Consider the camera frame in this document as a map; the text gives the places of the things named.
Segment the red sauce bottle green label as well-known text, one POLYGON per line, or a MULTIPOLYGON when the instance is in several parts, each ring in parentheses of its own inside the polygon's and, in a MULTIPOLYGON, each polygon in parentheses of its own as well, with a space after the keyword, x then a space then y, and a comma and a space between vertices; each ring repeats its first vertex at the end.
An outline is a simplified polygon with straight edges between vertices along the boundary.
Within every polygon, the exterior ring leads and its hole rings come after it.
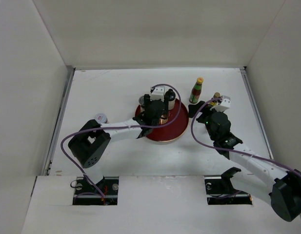
POLYGON ((202 84, 204 79, 202 77, 197 78, 195 85, 192 88, 189 102, 192 104, 196 104, 199 101, 201 91, 202 91, 202 84))

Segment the white lid spice jar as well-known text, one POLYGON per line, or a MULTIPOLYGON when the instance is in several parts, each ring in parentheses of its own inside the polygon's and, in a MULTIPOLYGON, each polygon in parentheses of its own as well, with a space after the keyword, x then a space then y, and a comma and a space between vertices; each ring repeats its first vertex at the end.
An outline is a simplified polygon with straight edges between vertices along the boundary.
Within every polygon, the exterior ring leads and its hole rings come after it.
POLYGON ((96 114, 94 120, 97 123, 107 123, 108 122, 108 118, 107 118, 106 114, 104 114, 104 113, 96 114))

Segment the white bottle black cap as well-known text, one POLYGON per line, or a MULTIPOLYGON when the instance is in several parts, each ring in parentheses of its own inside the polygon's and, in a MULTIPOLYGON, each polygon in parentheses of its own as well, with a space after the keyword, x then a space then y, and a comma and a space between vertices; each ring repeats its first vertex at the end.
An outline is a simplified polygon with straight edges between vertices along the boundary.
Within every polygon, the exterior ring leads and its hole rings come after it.
POLYGON ((165 92, 164 98, 168 100, 168 110, 172 110, 175 106, 175 100, 176 100, 176 93, 173 89, 168 89, 168 91, 165 92))

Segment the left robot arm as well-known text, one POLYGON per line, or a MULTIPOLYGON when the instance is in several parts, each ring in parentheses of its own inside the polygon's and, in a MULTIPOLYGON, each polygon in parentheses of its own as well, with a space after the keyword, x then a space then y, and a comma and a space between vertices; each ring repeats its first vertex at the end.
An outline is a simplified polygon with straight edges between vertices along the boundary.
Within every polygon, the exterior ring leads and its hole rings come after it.
POLYGON ((169 95, 160 97, 144 95, 144 105, 140 114, 130 120, 115 124, 100 124, 92 119, 80 131, 71 136, 68 148, 77 159, 77 166, 89 177, 87 189, 92 194, 103 190, 103 175, 99 171, 98 161, 109 143, 139 139, 153 132, 160 125, 160 119, 168 114, 169 95))

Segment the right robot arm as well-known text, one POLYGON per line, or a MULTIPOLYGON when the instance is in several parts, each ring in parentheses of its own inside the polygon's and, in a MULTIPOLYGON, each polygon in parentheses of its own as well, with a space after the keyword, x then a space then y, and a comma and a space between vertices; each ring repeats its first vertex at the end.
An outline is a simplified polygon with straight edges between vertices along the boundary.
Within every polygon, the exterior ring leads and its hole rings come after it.
POLYGON ((230 131, 231 122, 225 113, 229 108, 230 98, 226 96, 188 106, 192 122, 205 125, 213 141, 209 148, 244 167, 257 178, 254 181, 243 175, 234 177, 241 170, 231 168, 221 175, 221 189, 226 193, 234 190, 250 193, 269 204, 281 219, 293 221, 301 214, 301 172, 256 155, 233 135, 230 131))

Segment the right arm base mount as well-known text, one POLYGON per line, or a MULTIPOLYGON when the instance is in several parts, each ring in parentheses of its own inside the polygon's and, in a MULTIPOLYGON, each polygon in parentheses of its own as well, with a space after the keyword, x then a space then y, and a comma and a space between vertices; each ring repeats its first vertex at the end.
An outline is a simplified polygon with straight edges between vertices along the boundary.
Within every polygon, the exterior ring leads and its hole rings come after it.
POLYGON ((204 177, 208 205, 252 205, 250 194, 236 190, 231 178, 241 169, 232 167, 221 175, 207 175, 204 177))

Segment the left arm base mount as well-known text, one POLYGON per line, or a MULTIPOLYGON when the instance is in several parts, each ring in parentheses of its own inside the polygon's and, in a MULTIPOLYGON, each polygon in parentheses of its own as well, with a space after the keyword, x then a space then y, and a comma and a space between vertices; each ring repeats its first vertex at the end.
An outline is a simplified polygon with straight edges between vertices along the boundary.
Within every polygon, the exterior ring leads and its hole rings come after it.
POLYGON ((74 190, 72 205, 76 206, 113 206, 118 204, 119 177, 104 177, 96 186, 104 194, 90 184, 84 177, 77 177, 70 183, 74 190))

